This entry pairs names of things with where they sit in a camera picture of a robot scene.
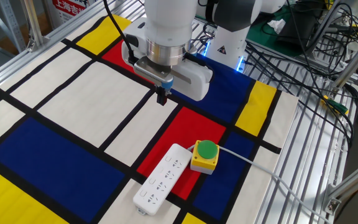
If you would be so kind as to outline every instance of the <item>white power strip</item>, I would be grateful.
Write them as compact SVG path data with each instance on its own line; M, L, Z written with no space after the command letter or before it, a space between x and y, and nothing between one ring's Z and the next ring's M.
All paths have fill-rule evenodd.
M173 144L134 196L137 211L155 215L190 162L192 153Z

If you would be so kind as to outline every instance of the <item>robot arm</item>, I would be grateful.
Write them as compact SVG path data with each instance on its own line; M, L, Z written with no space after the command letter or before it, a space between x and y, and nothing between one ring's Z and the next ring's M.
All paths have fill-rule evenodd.
M203 7L198 0L145 0L147 18L134 21L124 30L139 60L130 62L126 44L122 45L122 57L136 74L156 85L161 105L172 88L195 101L202 100L208 92L213 71L189 57L196 54L190 44L196 11L212 15L212 21L218 25L206 56L233 69L241 65L246 36L262 0L220 0L212 4L213 7Z

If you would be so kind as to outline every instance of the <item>green button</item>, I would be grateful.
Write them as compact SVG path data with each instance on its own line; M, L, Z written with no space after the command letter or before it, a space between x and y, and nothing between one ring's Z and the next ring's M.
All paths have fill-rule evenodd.
M205 140L201 141L197 146L198 154L204 159L213 159L218 153L218 147L214 142Z

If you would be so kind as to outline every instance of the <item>blue led light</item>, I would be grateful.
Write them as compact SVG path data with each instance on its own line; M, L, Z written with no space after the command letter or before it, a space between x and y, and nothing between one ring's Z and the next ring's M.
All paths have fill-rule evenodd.
M241 67L242 59L244 59L244 56L242 56L242 57L240 58L239 64L237 65L237 69L236 69L237 72L240 72L239 69L240 69L240 67Z
M211 41L208 41L208 44L206 44L206 48L205 48L205 51L204 51L204 56L206 55L206 51L208 50L208 47L209 47L210 43L211 43Z

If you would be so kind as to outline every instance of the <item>mondrian-pattern mat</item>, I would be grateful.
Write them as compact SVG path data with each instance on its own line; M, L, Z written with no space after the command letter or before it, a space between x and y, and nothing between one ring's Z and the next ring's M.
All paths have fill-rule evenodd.
M213 175L186 168L155 216L132 198L173 143L274 170L298 99L200 56L215 71L205 99L160 106L109 18L89 22L0 86L0 223L253 223L270 176L226 152Z

